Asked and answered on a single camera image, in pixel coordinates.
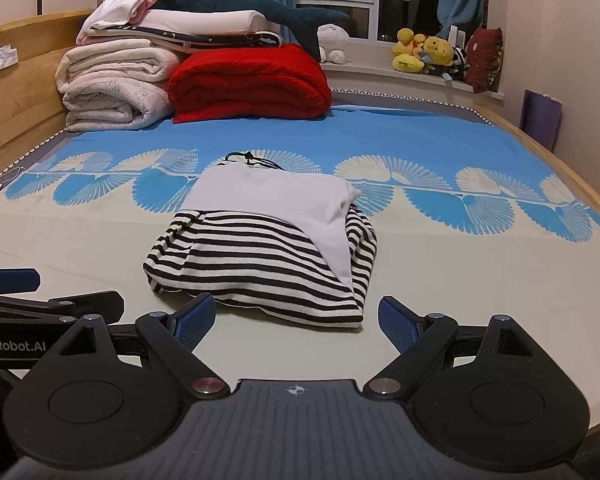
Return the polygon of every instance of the black drawstring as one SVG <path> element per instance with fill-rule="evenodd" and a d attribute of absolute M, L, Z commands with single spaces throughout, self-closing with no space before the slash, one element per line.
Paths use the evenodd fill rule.
<path fill-rule="evenodd" d="M 253 155 L 253 153 L 251 153 L 251 152 L 246 152 L 246 153 L 231 152 L 231 153 L 227 153 L 227 155 L 224 156 L 224 160 L 229 161 L 229 157 L 230 156 L 235 156 L 235 155 L 237 155 L 237 156 L 243 156 L 246 159 L 247 164 L 249 164 L 250 166 L 252 166 L 253 165 L 253 161 L 256 160 L 257 162 L 259 162 L 260 164 L 262 164 L 266 168 L 271 168 L 272 170 L 282 170 L 282 171 L 285 171 L 285 168 L 282 168 L 281 166 L 277 165 L 275 162 L 273 162 L 273 160 L 269 160 L 268 158 L 260 158 L 259 156 Z"/>

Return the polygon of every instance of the dark teal plush toy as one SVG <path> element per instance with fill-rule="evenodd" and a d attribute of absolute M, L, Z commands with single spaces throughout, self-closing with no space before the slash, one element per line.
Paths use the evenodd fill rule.
<path fill-rule="evenodd" d="M 348 18 L 346 14 L 337 10 L 319 7 L 290 9 L 273 0 L 158 0 L 153 8 L 189 12 L 257 10 L 270 22 L 288 27 L 302 48 L 318 61 L 318 27 L 327 23 L 341 23 Z"/>

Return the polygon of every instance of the white stuffed animal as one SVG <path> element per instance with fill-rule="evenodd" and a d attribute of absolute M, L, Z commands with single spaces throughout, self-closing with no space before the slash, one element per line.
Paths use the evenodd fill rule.
<path fill-rule="evenodd" d="M 349 44 L 347 31 L 337 25 L 328 24 L 318 27 L 320 43 L 320 62 L 331 61 L 339 65 L 347 62 L 344 49 Z"/>

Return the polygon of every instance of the bed sheet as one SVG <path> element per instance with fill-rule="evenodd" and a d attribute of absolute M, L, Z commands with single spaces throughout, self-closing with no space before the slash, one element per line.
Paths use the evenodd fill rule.
<path fill-rule="evenodd" d="M 538 158 L 488 124 L 426 112 L 335 107 L 322 119 L 172 124 L 70 139 L 0 193 L 0 267 L 33 266 L 29 297 L 118 290 L 123 322 L 169 310 L 142 261 L 198 175 L 251 150 L 289 171 L 352 182 L 378 234 L 362 328 L 298 326 L 220 310 L 196 354 L 240 378 L 354 378 L 396 351 L 378 301 L 461 324 L 512 315 L 581 388 L 600 422 L 600 218 Z"/>

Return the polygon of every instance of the crosshair logo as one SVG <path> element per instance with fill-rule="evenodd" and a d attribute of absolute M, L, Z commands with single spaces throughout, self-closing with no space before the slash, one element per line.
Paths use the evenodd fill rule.
<path fill-rule="evenodd" d="M 294 384 L 291 388 L 288 388 L 285 391 L 297 397 L 298 395 L 304 394 L 307 391 L 307 389 L 300 386 L 300 384 Z"/>

